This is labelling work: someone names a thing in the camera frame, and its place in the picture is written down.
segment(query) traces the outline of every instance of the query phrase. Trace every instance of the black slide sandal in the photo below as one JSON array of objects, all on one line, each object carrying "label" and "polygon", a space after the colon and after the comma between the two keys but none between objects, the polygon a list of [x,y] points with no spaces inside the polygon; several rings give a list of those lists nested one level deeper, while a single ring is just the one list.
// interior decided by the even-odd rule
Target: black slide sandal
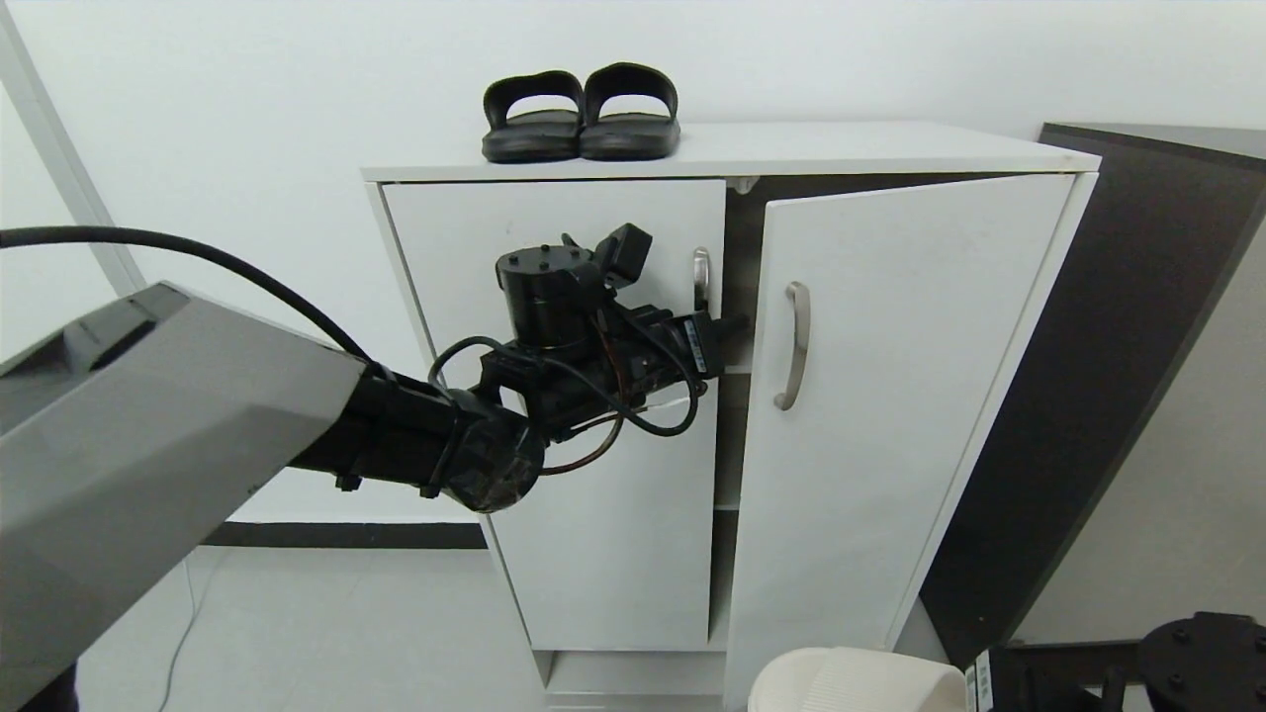
[{"label": "black slide sandal", "polygon": [[[599,117],[613,96],[639,95],[663,101],[668,115],[624,113]],[[603,67],[585,82],[585,130],[580,155],[590,161],[653,161],[677,149],[677,87],[651,67],[618,62]]]},{"label": "black slide sandal", "polygon": [[[577,110],[544,109],[506,118],[510,106],[528,96],[566,96]],[[484,115],[491,127],[484,136],[484,157],[494,163],[543,163],[579,156],[580,80],[552,70],[492,82],[484,92]]]}]

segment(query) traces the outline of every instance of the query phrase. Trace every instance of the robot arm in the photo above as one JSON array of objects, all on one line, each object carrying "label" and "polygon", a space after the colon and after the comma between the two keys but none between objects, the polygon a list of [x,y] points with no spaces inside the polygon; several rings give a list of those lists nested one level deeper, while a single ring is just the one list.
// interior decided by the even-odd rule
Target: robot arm
[{"label": "robot arm", "polygon": [[[58,229],[62,242],[113,234]],[[0,232],[0,247],[38,243],[18,233],[30,234]],[[742,321],[618,304],[649,245],[625,226],[594,251],[566,238],[501,257],[515,340],[463,340],[427,381],[168,284],[0,364],[0,711],[72,665],[287,465],[495,512],[538,476],[591,462],[624,423],[684,432]],[[471,346],[490,348],[480,381],[446,388],[444,362]],[[641,418],[648,394],[681,381],[682,423]],[[503,407],[503,389],[525,414]],[[604,423],[594,455],[544,467],[549,442]]]}]

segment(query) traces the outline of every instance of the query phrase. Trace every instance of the floor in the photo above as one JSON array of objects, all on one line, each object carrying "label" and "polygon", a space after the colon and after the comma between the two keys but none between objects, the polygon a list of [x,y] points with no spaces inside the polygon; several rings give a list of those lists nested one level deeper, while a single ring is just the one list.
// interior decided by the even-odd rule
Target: floor
[{"label": "floor", "polygon": [[[203,547],[166,712],[544,709],[485,551]],[[85,712],[157,711],[190,601],[177,568],[84,656]],[[898,651],[944,652],[922,606]],[[1147,712],[1131,690],[1127,712]]]}]

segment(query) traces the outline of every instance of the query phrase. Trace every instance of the black furniture panel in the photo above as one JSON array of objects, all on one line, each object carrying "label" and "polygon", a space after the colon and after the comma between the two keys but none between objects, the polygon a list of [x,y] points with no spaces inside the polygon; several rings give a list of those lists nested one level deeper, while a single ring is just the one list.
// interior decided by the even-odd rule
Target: black furniture panel
[{"label": "black furniture panel", "polygon": [[1019,626],[1266,210],[1266,132],[1047,124],[1041,141],[1104,161],[923,585],[960,666]]}]

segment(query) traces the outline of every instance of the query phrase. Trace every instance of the door handle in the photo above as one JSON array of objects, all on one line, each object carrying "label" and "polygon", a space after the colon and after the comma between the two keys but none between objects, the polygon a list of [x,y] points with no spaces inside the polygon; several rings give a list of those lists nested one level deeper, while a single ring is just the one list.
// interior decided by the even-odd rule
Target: door handle
[{"label": "door handle", "polygon": [[695,312],[708,312],[708,289],[711,286],[711,257],[706,247],[695,250],[691,260],[695,280]]},{"label": "door handle", "polygon": [[795,399],[800,395],[800,381],[804,380],[804,362],[809,359],[809,288],[794,281],[787,285],[786,294],[791,299],[795,323],[787,389],[774,397],[779,410],[790,410],[795,405]]}]

